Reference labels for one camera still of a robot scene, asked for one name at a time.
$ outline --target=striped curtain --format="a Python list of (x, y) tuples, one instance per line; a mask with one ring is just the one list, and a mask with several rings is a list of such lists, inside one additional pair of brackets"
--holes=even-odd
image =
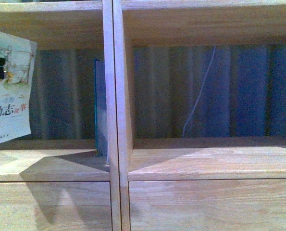
[[(181, 137), (212, 49), (135, 49), (137, 138)], [(216, 47), (185, 137), (228, 136), (286, 136), (286, 45)]]
[(102, 50), (37, 51), (32, 134), (21, 139), (94, 139), (94, 59)]

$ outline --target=white cable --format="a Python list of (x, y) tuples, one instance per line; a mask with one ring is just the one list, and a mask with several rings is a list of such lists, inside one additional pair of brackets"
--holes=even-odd
[(207, 78), (209, 69), (210, 69), (211, 64), (212, 64), (212, 62), (213, 62), (213, 58), (214, 58), (214, 55), (215, 55), (215, 49), (216, 49), (216, 46), (213, 47), (212, 57), (211, 57), (211, 59), (210, 59), (210, 63), (209, 63), (208, 69), (207, 69), (207, 71), (206, 71), (206, 73), (205, 73), (204, 80), (203, 80), (203, 82), (202, 82), (202, 84), (201, 84), (200, 91), (199, 91), (199, 96), (197, 97), (196, 102), (195, 102), (195, 104), (194, 104), (194, 107), (193, 107), (193, 109), (192, 109), (192, 111), (191, 111), (191, 114), (190, 114), (189, 117), (187, 118), (187, 121), (186, 121), (186, 123), (185, 123), (185, 125), (184, 125), (184, 127), (183, 127), (183, 130), (182, 130), (182, 138), (185, 137), (185, 132), (186, 132), (187, 124), (189, 123), (191, 117), (193, 116), (193, 113), (194, 113), (194, 111), (195, 111), (195, 108), (196, 108), (196, 106), (197, 106), (197, 104), (198, 104), (198, 102), (199, 102), (199, 99), (200, 99), (200, 96), (201, 96), (201, 93), (202, 93), (202, 89), (204, 88), (204, 84), (205, 84), (205, 81), (206, 81), (206, 78)]

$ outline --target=drawer front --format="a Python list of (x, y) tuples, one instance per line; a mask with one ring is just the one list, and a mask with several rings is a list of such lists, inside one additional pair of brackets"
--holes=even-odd
[(111, 231), (109, 182), (0, 183), (0, 231)]
[(286, 180), (132, 181), (132, 231), (286, 231)]

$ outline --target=wooden surface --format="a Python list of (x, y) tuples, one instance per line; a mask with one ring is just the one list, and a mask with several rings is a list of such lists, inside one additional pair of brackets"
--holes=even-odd
[(102, 1), (0, 4), (0, 31), (38, 49), (103, 47)]
[(0, 150), (0, 181), (110, 180), (106, 157), (96, 156), (93, 141), (11, 141), (0, 147), (12, 143), (22, 150)]
[(135, 46), (286, 42), (286, 0), (124, 0)]
[(286, 180), (130, 182), (131, 231), (286, 231)]
[(0, 183), (0, 231), (111, 231), (110, 184)]
[(130, 154), (133, 150), (134, 134), (134, 118), (131, 117), (134, 113), (132, 108), (134, 95), (131, 94), (134, 87), (131, 66), (133, 47), (127, 31), (124, 29), (121, 0), (113, 1), (113, 21), (122, 230), (130, 231), (127, 173)]
[(116, 87), (113, 37), (113, 5), (103, 1), (104, 60), (106, 82), (106, 104), (108, 119), (108, 153), (110, 158), (112, 230), (121, 231), (119, 161), (117, 143)]
[(286, 178), (285, 138), (138, 140), (129, 181)]

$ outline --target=shelf compartment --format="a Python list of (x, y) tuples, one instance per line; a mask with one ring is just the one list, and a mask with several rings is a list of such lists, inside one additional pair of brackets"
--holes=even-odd
[(286, 42), (286, 1), (124, 0), (134, 46)]
[(286, 138), (137, 140), (128, 180), (286, 178)]
[(103, 48), (102, 1), (0, 3), (0, 31), (40, 50)]
[(9, 141), (0, 144), (0, 181), (109, 181), (106, 156), (94, 141)]

